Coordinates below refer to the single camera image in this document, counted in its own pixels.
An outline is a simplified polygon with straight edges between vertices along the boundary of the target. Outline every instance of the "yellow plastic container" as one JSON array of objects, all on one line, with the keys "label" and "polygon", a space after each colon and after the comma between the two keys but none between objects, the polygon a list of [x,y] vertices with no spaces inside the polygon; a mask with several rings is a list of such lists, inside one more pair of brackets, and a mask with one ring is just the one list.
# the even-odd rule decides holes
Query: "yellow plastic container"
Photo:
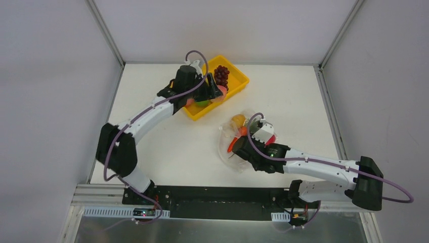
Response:
[{"label": "yellow plastic container", "polygon": [[[225,101],[227,101],[229,98],[240,92],[241,90],[246,87],[246,85],[249,83],[249,78],[244,75],[238,68],[236,68],[231,62],[229,62],[224,56],[219,55],[210,61],[208,61],[208,72],[214,73],[215,69],[219,66],[224,66],[228,68],[229,75],[228,75],[228,88],[229,91],[227,92],[227,96],[222,102],[209,102],[209,105],[206,107],[200,107],[196,105],[195,103],[185,106],[185,112],[186,114],[192,119],[192,120],[198,120],[205,114],[207,114],[209,111],[215,109],[219,105],[223,104]],[[202,67],[202,72],[205,73],[205,64]]]}]

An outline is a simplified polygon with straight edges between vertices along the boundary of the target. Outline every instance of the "toy fruit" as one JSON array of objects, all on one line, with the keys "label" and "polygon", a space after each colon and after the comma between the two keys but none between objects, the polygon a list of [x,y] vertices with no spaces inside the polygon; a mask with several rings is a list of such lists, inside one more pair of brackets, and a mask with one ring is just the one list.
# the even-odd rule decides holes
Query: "toy fruit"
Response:
[{"label": "toy fruit", "polygon": [[216,81],[216,84],[225,87],[227,91],[229,90],[227,81],[228,74],[228,68],[221,65],[214,70],[214,80]]},{"label": "toy fruit", "polygon": [[195,102],[195,104],[199,107],[205,107],[208,106],[208,104],[210,103],[210,101],[208,100],[204,100],[204,101],[200,101],[200,102]]},{"label": "toy fruit", "polygon": [[[240,128],[238,129],[238,132],[240,133],[240,135],[241,135],[241,136],[245,136],[245,135],[247,134],[247,128],[246,128],[246,127],[240,127]],[[237,138],[237,137],[235,137],[235,138],[232,140],[231,144],[230,144],[230,145],[229,145],[229,147],[228,147],[228,153],[230,153],[230,152],[232,151],[232,147],[234,147],[234,144],[235,144],[235,142],[237,142],[237,140],[238,140],[238,138]]]},{"label": "toy fruit", "polygon": [[268,141],[265,143],[265,146],[269,145],[270,143],[274,143],[276,141],[276,135],[273,135]]},{"label": "toy fruit", "polygon": [[231,121],[235,124],[236,128],[240,128],[246,122],[246,117],[242,114],[235,115],[231,118]]}]

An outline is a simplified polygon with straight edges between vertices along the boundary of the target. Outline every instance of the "wire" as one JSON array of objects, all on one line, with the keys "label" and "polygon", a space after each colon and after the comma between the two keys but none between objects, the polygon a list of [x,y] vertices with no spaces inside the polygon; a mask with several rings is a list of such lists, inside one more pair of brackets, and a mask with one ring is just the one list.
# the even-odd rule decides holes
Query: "wire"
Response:
[{"label": "wire", "polygon": [[[296,158],[272,158],[272,157],[269,157],[269,156],[267,156],[267,155],[263,154],[263,153],[262,153],[262,152],[261,152],[261,151],[260,151],[256,146],[255,146],[255,144],[254,144],[254,143],[253,143],[253,141],[252,141],[252,137],[251,137],[251,135],[250,135],[250,124],[252,123],[252,121],[253,121],[253,120],[254,120],[258,115],[260,115],[262,118],[264,118],[264,115],[263,115],[262,113],[260,113],[260,112],[258,112],[258,113],[256,113],[256,114],[254,114],[254,115],[250,118],[249,122],[247,123],[247,138],[249,139],[249,142],[250,142],[251,146],[253,147],[253,149],[254,149],[254,150],[255,150],[259,155],[261,155],[262,157],[264,157],[264,158],[266,158],[266,159],[274,160],[274,161],[291,161],[291,160],[300,160],[300,161],[305,161],[305,160],[306,160],[305,158],[300,158],[300,157],[296,157]],[[337,168],[340,168],[340,169],[343,169],[343,170],[346,170],[346,169],[347,169],[347,168],[346,168],[345,166],[343,166],[343,165],[337,165],[337,164],[335,164],[335,163],[328,162],[328,161],[324,161],[324,160],[321,160],[321,159],[308,158],[307,160],[308,160],[308,161],[311,161],[311,162],[315,162],[315,163],[320,163],[320,164],[325,164],[325,165],[329,165],[329,166],[337,167]],[[356,170],[356,169],[353,169],[353,168],[349,168],[349,171],[351,171],[351,172],[355,172],[355,173],[360,174],[360,175],[363,175],[363,176],[367,176],[367,177],[369,177],[369,178],[372,178],[372,179],[375,179],[375,180],[381,181],[381,182],[386,183],[386,184],[389,184],[389,185],[391,185],[391,186],[395,187],[396,189],[400,190],[401,192],[403,192],[403,193],[404,193],[405,195],[407,195],[407,197],[409,198],[408,200],[401,200],[401,199],[390,198],[390,197],[382,197],[382,199],[384,199],[384,200],[394,201],[394,202],[397,202],[397,203],[404,203],[404,204],[410,204],[410,203],[412,203],[412,202],[414,201],[414,197],[411,195],[411,193],[410,193],[410,192],[408,192],[408,191],[407,191],[405,188],[403,188],[402,186],[400,186],[400,185],[396,184],[395,182],[392,182],[392,181],[386,180],[386,179],[384,179],[384,178],[381,178],[381,177],[378,177],[378,176],[375,176],[375,175],[372,175],[372,174],[369,174],[369,173],[366,173],[366,172],[363,172],[363,171],[359,171],[359,170]]]}]

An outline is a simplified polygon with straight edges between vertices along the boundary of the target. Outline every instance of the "white table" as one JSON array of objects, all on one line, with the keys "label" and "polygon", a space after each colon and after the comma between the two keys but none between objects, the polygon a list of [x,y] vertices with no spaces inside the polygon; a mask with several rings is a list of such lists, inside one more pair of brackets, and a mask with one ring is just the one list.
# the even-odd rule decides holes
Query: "white table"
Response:
[{"label": "white table", "polygon": [[[109,122],[136,114],[175,77],[178,64],[127,64]],[[237,65],[247,87],[198,121],[184,111],[164,120],[138,144],[138,166],[157,185],[289,187],[294,174],[267,174],[252,168],[238,174],[218,155],[219,126],[246,108],[262,112],[275,127],[276,142],[325,157],[338,158],[312,66]],[[97,163],[91,183],[105,184]],[[121,184],[117,179],[108,183]]]}]

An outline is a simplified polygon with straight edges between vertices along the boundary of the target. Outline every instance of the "metal frame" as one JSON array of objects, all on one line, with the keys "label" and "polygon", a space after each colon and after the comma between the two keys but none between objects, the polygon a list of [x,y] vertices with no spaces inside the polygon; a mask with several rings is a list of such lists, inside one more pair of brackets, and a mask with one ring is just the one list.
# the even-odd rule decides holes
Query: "metal frame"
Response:
[{"label": "metal frame", "polygon": [[[116,94],[118,93],[119,84],[120,84],[120,81],[122,79],[122,75],[123,75],[124,70],[125,70],[125,66],[121,66],[121,72],[120,72],[119,77],[118,77],[118,82],[116,83],[116,88],[115,88],[115,92],[113,93],[112,102],[110,103],[109,112],[107,113],[107,116],[106,116],[106,121],[105,121],[106,123],[109,121],[110,113],[112,113],[113,103],[115,101]],[[93,164],[91,165],[91,169],[89,170],[89,173],[87,174],[87,177],[85,179],[85,183],[87,183],[87,184],[89,184],[91,182],[91,178],[93,177],[94,168],[95,168],[96,163],[97,163],[97,160],[94,159]]]},{"label": "metal frame", "polygon": [[325,57],[323,57],[322,62],[320,63],[319,67],[321,70],[324,69],[326,66],[326,63],[328,63],[329,58],[331,58],[332,53],[335,51],[336,47],[338,46],[339,42],[341,41],[342,37],[346,33],[347,29],[349,28],[351,22],[361,9],[362,5],[364,4],[365,0],[356,0],[355,4],[352,7],[352,10],[350,11],[349,15],[347,16],[345,22],[342,24],[341,28],[339,29],[339,32],[336,34],[336,37],[334,38],[334,41],[332,42],[331,46],[328,49],[328,52],[325,54]]},{"label": "metal frame", "polygon": [[100,11],[98,10],[98,7],[94,0],[85,0],[89,10],[91,11],[91,14],[93,15],[95,22],[97,23],[101,33],[104,36],[104,39],[106,40],[107,44],[109,45],[110,49],[112,50],[113,54],[115,55],[117,61],[119,62],[119,65],[123,69],[125,66],[125,61],[123,60],[118,46],[116,46],[115,41],[113,40],[112,35],[110,34],[109,29],[107,28],[106,23],[104,22],[103,17],[100,14]]}]

